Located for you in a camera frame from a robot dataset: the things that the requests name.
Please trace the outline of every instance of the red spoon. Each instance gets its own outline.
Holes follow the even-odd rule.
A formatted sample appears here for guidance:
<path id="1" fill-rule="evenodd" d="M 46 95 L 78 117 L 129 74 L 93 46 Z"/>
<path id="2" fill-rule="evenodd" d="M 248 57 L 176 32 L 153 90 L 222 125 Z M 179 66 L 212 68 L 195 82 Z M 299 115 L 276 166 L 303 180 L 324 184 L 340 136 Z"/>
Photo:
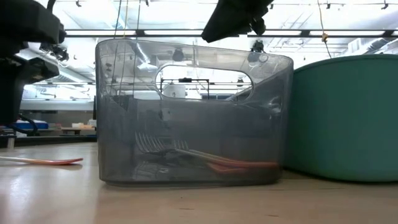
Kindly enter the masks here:
<path id="1" fill-rule="evenodd" d="M 0 161 L 25 162 L 28 164 L 39 164 L 39 165 L 68 165 L 68 164 L 82 161 L 82 160 L 83 160 L 83 158 L 65 159 L 65 160 L 49 160 L 49 159 L 26 159 L 26 158 L 18 158 L 18 157 L 0 156 Z"/>

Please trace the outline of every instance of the countertop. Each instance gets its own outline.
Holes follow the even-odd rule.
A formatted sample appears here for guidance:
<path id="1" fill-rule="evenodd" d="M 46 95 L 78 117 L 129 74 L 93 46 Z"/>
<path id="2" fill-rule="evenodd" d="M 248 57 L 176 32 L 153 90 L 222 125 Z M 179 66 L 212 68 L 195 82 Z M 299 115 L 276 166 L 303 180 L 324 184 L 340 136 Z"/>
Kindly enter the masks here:
<path id="1" fill-rule="evenodd" d="M 398 184 L 332 182 L 285 172 L 255 187 L 117 188 L 98 178 L 96 143 L 0 149 L 0 156 L 68 159 L 75 166 L 0 162 L 0 224 L 396 223 Z"/>

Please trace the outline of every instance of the transparent container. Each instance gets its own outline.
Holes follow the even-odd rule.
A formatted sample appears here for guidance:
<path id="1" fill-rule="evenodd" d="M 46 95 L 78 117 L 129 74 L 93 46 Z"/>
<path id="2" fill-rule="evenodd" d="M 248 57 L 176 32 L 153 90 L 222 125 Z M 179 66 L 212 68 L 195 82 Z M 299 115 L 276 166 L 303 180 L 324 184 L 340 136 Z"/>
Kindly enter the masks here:
<path id="1" fill-rule="evenodd" d="M 118 185 L 275 182 L 292 74 L 292 59 L 280 55 L 131 39 L 100 42 L 100 179 Z M 236 78 L 238 84 L 228 81 Z M 181 84 L 185 94 L 174 86 Z"/>

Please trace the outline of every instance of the table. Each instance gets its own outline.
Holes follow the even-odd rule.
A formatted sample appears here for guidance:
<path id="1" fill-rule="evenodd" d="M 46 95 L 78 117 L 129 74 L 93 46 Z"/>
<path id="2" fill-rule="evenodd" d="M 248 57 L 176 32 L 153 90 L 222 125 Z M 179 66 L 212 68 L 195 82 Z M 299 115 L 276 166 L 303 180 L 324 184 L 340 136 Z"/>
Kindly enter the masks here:
<path id="1" fill-rule="evenodd" d="M 98 179 L 95 143 L 17 147 L 0 156 L 67 159 L 45 167 L 0 162 L 0 223 L 396 223 L 398 184 L 330 182 L 286 172 L 255 187 L 110 187 Z"/>
<path id="2" fill-rule="evenodd" d="M 80 135 L 80 131 L 94 131 L 95 128 L 61 128 L 63 134 L 68 134 L 69 132 L 73 132 L 75 135 Z"/>

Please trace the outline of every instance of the green plastic tub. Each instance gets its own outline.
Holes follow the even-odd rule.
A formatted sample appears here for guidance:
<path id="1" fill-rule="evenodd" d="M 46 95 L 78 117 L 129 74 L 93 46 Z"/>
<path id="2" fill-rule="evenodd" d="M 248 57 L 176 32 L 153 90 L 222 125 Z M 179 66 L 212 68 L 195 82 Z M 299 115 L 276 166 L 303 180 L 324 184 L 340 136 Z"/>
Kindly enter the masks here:
<path id="1" fill-rule="evenodd" d="M 360 55 L 294 72 L 285 165 L 322 177 L 398 180 L 398 55 Z"/>

